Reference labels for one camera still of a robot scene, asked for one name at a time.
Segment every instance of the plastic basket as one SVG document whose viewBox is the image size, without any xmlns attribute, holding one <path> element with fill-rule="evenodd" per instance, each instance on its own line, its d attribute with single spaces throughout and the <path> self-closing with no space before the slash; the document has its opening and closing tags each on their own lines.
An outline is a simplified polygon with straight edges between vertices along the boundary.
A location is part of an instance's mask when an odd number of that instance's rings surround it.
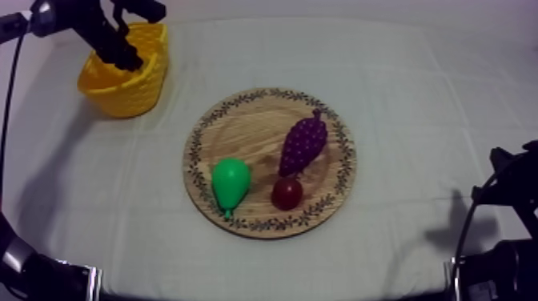
<svg viewBox="0 0 538 301">
<path fill-rule="evenodd" d="M 146 113 L 159 100 L 168 68 L 168 33 L 163 24 L 132 23 L 127 41 L 144 61 L 135 72 L 105 64 L 92 51 L 78 77 L 78 89 L 116 118 Z"/>
</svg>

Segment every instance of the round wooden plate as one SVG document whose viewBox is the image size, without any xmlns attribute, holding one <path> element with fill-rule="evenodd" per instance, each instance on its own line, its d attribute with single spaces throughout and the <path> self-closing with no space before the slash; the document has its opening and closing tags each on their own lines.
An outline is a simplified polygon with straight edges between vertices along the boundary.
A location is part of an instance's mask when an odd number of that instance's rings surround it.
<svg viewBox="0 0 538 301">
<path fill-rule="evenodd" d="M 280 211 L 271 203 L 280 151 L 291 127 L 315 108 L 327 124 L 327 145 L 299 175 L 299 206 Z M 247 163 L 252 182 L 226 220 L 211 189 L 211 171 L 230 157 Z M 327 220 L 349 195 L 355 168 L 355 146 L 339 116 L 317 98 L 279 88 L 246 90 L 214 105 L 195 125 L 183 155 L 185 186 L 196 207 L 224 230 L 256 239 L 297 235 Z"/>
</svg>

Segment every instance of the table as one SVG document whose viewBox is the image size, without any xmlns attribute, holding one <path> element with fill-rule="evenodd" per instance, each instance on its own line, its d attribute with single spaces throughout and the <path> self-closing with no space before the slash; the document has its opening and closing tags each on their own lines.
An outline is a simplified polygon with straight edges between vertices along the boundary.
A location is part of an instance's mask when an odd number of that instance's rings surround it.
<svg viewBox="0 0 538 301">
<path fill-rule="evenodd" d="M 110 292 L 159 299 L 357 300 L 444 287 L 473 185 L 494 146 L 538 133 L 538 58 L 484 34 L 329 18 L 170 24 L 159 104 L 100 115 L 76 91 L 89 48 L 58 46 L 13 121 L 6 216 L 47 255 L 101 267 Z M 208 222 L 183 186 L 196 120 L 240 90 L 283 86 L 352 131 L 349 200 L 304 235 L 255 241 Z M 523 235 L 479 208 L 467 253 Z"/>
</svg>

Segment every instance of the plastic fruit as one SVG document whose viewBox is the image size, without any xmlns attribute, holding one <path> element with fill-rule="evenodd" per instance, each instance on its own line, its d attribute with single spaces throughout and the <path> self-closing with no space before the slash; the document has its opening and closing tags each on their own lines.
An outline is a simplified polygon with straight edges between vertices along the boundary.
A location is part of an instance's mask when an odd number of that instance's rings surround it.
<svg viewBox="0 0 538 301">
<path fill-rule="evenodd" d="M 321 121 L 321 112 L 315 109 L 312 114 L 313 118 L 300 120 L 286 136 L 279 166 L 281 177 L 302 172 L 327 143 L 327 128 Z"/>
<path fill-rule="evenodd" d="M 292 178 L 281 178 L 273 186 L 271 201 L 280 210 L 291 210 L 301 202 L 303 186 Z"/>
<path fill-rule="evenodd" d="M 226 219 L 239 205 L 251 185 L 251 171 L 239 159 L 222 159 L 211 174 L 211 184 Z"/>
</svg>

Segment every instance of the decorative border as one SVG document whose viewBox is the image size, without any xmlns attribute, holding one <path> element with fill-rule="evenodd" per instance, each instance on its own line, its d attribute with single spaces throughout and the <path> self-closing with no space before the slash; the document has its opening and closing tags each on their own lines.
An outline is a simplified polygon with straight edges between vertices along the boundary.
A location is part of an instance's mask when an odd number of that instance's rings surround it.
<svg viewBox="0 0 538 301">
<path fill-rule="evenodd" d="M 343 153 L 343 158 L 340 159 L 340 167 L 337 172 L 337 182 L 334 186 L 334 195 L 343 195 L 351 185 L 348 182 L 348 178 L 353 171 L 352 159 L 354 158 L 355 151 L 353 149 L 353 143 L 347 138 L 345 133 L 345 126 L 339 121 L 338 115 L 319 99 L 311 97 L 303 92 L 293 90 L 280 90 L 278 88 L 271 89 L 258 89 L 256 92 L 239 94 L 237 97 L 230 101 L 222 103 L 219 109 L 213 110 L 211 115 L 202 117 L 199 125 L 192 132 L 192 142 L 190 145 L 190 151 L 188 153 L 190 157 L 190 164 L 187 173 L 192 176 L 192 183 L 199 190 L 199 197 L 207 203 L 207 207 L 216 215 L 218 215 L 225 223 L 228 223 L 230 228 L 235 229 L 248 229 L 250 231 L 284 231 L 287 228 L 292 227 L 308 227 L 308 222 L 314 216 L 319 216 L 322 212 L 330 207 L 335 201 L 335 196 L 332 194 L 326 194 L 320 198 L 320 200 L 314 205 L 308 206 L 308 209 L 294 217 L 289 215 L 287 219 L 268 219 L 261 221 L 256 219 L 254 221 L 248 221 L 242 218 L 231 218 L 226 220 L 223 212 L 219 209 L 217 202 L 211 191 L 211 185 L 204 178 L 202 171 L 199 169 L 198 164 L 201 161 L 200 151 L 202 150 L 202 136 L 203 130 L 213 124 L 214 121 L 226 116 L 229 110 L 233 110 L 234 107 L 249 102 L 254 102 L 265 98 L 266 96 L 279 97 L 289 99 L 294 102 L 304 102 L 308 106 L 313 106 L 325 114 L 329 121 L 332 121 L 332 126 L 335 128 L 336 142 L 338 148 Z"/>
</svg>

